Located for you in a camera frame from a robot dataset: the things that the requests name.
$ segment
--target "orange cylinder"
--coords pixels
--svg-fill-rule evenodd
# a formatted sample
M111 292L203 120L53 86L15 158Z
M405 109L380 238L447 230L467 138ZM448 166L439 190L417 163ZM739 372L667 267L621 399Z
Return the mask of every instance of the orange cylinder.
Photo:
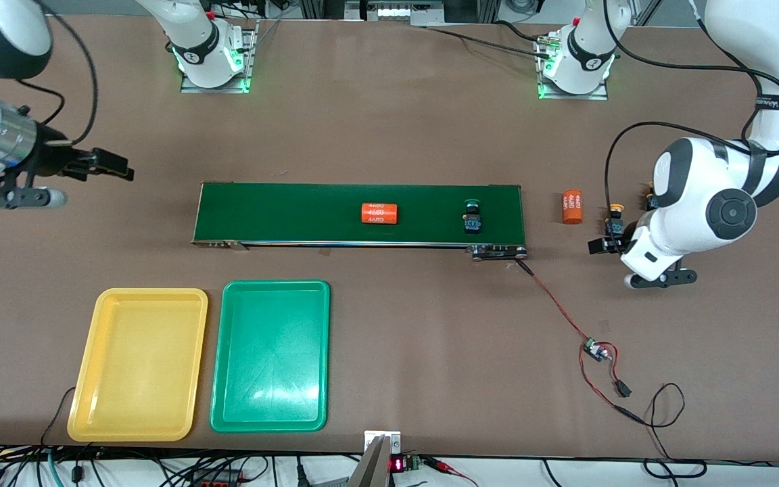
M582 192L567 190L563 192L562 219L567 225L578 225L582 222Z
M395 225L398 222L398 205L393 203L363 203L364 224Z

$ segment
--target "white bracket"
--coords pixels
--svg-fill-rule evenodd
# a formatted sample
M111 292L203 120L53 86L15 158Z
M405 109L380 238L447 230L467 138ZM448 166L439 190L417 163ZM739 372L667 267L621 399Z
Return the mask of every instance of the white bracket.
M392 454L398 455L402 452L402 432L384 432L379 430L368 430L364 435L364 446L362 451L368 450L371 441L376 437L389 437L390 446L392 447Z

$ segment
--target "brown tabletop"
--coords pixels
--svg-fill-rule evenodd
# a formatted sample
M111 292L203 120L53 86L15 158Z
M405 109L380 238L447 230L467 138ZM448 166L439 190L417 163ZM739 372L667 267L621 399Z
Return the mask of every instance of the brown tabletop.
M189 244L200 182L519 184L529 265L591 335L621 348L621 404L643 413L674 381L687 408L661 432L671 455L779 460L779 200L748 237L690 256L699 281L632 291L615 256L589 256L600 232L603 160L639 120L737 136L752 109L741 74L679 72L623 58L608 102L539 101L531 59L386 22L284 22L260 47L250 95L180 95L151 18L71 19L92 49L101 103L96 145L129 158L132 183L43 182L61 210L0 210L0 443L37 443L74 385L97 296L109 287L200 287L210 320L195 411L165 446L356 451L367 429L398 429L429 453L655 456L645 428L611 410L579 373L578 336L528 275L460 250L258 248ZM527 47L498 26L458 28ZM76 135L89 77L62 30L37 78L68 105ZM535 28L526 28L534 33ZM726 62L697 30L634 28L640 53ZM0 81L35 117L52 97ZM614 159L612 192L640 215L640 190L683 136L640 129ZM562 225L560 192L579 188L583 225ZM208 425L220 291L236 279L319 278L333 288L328 420L316 434L225 435ZM615 398L608 368L588 370ZM678 398L668 394L664 413ZM68 443L68 407L51 443Z

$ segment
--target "plastic tray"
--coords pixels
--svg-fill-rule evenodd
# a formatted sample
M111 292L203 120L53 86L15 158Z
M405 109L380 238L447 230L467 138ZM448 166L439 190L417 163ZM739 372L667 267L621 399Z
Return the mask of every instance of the plastic tray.
M330 287L233 281L222 296L210 425L314 432L327 422Z
M71 438L185 437L194 416L207 305L200 289L104 291L71 404Z

